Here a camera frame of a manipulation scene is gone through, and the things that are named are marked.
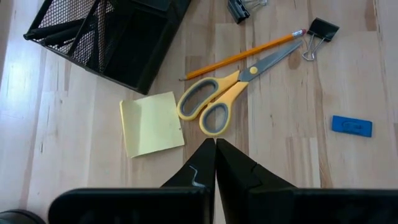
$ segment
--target eraser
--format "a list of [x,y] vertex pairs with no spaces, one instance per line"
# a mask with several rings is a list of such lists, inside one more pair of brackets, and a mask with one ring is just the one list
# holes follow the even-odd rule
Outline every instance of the eraser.
[[364,137],[372,137],[372,122],[361,119],[345,118],[334,115],[331,129],[339,133],[356,134]]

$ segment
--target scissor handle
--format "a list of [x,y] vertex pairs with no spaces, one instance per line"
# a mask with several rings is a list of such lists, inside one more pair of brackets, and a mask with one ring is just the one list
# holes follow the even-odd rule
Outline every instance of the scissor handle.
[[[199,118],[200,129],[203,131],[203,133],[208,136],[219,136],[225,132],[231,122],[233,102],[248,84],[248,82],[237,82],[237,84],[227,90],[227,92],[218,98],[214,103],[208,104]],[[216,129],[211,129],[207,125],[207,119],[211,113],[216,111],[217,108],[222,108],[224,110],[223,122],[220,126],[216,127]]]
[[[238,81],[239,71],[236,71],[225,78],[202,78],[193,84],[186,92],[182,95],[180,101],[177,105],[177,113],[181,119],[185,121],[191,121],[195,119],[200,111],[216,96],[220,95],[226,89],[234,85]],[[195,107],[191,111],[185,111],[184,106],[187,104],[187,101],[199,90],[205,86],[211,85],[213,86],[213,91],[206,97],[198,102]]]

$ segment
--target wood grain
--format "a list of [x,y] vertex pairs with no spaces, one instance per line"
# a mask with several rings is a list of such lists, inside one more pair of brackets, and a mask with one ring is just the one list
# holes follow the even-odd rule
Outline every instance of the wood grain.
[[[8,183],[0,184],[0,211],[24,208],[46,218],[66,190],[162,185],[206,138],[198,120],[182,121],[184,147],[127,158],[118,102],[144,96],[25,41],[41,4],[0,3],[0,182]],[[333,41],[306,62],[306,36],[303,47],[253,80],[221,137],[299,187],[396,189],[397,11],[396,0],[278,0],[236,25],[224,1],[193,0],[150,95],[173,91],[178,100],[201,78],[178,81],[187,72],[320,17],[341,27]],[[276,50],[203,77],[225,77]],[[373,137],[334,133],[334,114],[372,121]],[[215,223],[224,223],[218,192],[215,207]]]

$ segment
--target black binder clip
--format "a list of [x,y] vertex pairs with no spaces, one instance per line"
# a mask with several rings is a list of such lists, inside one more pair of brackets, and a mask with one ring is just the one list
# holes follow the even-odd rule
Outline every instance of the black binder clip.
[[[311,40],[310,43],[308,44],[307,51],[304,52],[302,55],[303,58],[309,62],[315,60],[315,52],[318,50],[319,46],[321,46],[321,44],[324,41],[330,42],[337,33],[339,28],[340,27],[333,25],[327,21],[316,18],[312,22],[311,27],[307,32],[308,34],[311,35]],[[314,49],[312,49],[312,41],[314,37],[321,38],[321,41],[319,42],[318,45],[315,46]]]
[[228,10],[237,24],[249,18],[250,10],[265,6],[267,0],[228,0]]

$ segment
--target black mesh tray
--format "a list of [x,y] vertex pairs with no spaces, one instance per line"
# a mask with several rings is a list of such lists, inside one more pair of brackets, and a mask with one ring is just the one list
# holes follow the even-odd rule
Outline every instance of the black mesh tray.
[[25,39],[147,94],[190,0],[45,0]]

